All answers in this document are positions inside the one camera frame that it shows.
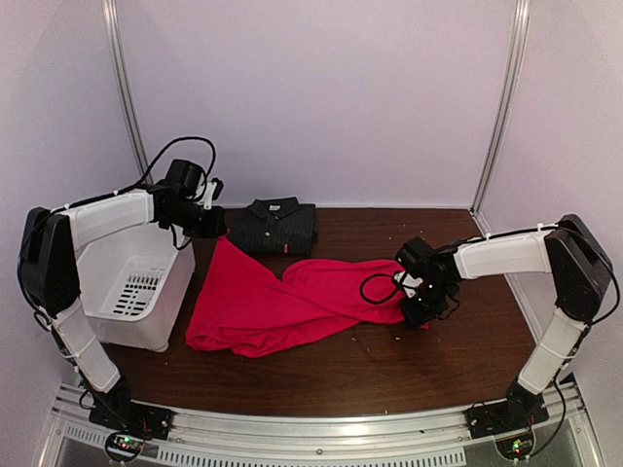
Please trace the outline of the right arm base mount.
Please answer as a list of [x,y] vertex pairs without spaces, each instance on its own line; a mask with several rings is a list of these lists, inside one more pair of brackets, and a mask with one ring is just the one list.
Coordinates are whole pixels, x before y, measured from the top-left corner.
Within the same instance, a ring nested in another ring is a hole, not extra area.
[[472,439],[528,429],[549,419],[541,393],[532,394],[513,380],[499,402],[476,402],[464,412]]

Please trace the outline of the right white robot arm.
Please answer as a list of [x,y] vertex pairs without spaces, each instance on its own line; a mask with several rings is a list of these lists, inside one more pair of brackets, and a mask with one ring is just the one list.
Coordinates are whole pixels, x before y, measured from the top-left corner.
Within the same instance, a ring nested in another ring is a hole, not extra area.
[[441,319],[462,282],[505,277],[538,335],[531,356],[499,408],[505,428],[521,428],[536,413],[537,398],[570,363],[593,327],[611,313],[604,301],[621,300],[613,264],[575,214],[553,224],[460,239],[441,247],[414,237],[395,256],[395,286],[405,321],[420,326]]

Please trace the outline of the red garment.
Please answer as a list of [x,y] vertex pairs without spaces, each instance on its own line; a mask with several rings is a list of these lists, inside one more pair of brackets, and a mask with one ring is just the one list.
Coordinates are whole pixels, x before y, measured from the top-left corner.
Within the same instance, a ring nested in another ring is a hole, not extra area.
[[310,259],[282,276],[239,250],[216,242],[186,343],[198,351],[230,349],[259,358],[320,341],[361,322],[391,325],[404,317],[392,261]]

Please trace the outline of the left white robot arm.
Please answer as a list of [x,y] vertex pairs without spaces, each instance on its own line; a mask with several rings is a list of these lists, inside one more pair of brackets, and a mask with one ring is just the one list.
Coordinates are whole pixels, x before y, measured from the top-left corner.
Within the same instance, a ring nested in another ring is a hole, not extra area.
[[195,268],[190,241],[227,230],[216,205],[223,183],[175,160],[155,185],[123,189],[27,215],[18,282],[62,356],[107,397],[103,417],[120,432],[140,412],[103,346],[163,352]]

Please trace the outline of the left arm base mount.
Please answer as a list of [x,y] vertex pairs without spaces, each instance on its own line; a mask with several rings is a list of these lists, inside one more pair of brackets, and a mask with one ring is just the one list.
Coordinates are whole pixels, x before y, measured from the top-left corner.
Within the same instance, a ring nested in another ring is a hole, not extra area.
[[91,423],[147,440],[167,440],[172,410],[133,402],[130,384],[124,377],[108,392],[91,388],[90,393],[93,397]]

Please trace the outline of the dark pinstriped shirt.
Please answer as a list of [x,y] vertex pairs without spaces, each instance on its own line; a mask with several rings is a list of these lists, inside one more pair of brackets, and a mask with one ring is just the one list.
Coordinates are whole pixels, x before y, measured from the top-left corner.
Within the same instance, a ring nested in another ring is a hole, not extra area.
[[247,254],[309,256],[318,228],[313,203],[301,203],[296,197],[255,199],[231,227],[228,239]]

